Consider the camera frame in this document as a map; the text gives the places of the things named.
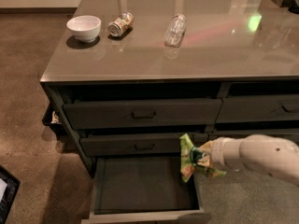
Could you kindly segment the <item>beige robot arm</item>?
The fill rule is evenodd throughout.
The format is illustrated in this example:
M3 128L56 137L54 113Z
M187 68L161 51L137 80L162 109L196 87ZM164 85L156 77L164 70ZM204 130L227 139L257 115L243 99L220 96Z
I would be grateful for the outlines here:
M198 149L210 167L250 170L299 185L299 146L291 140L263 134L220 137Z

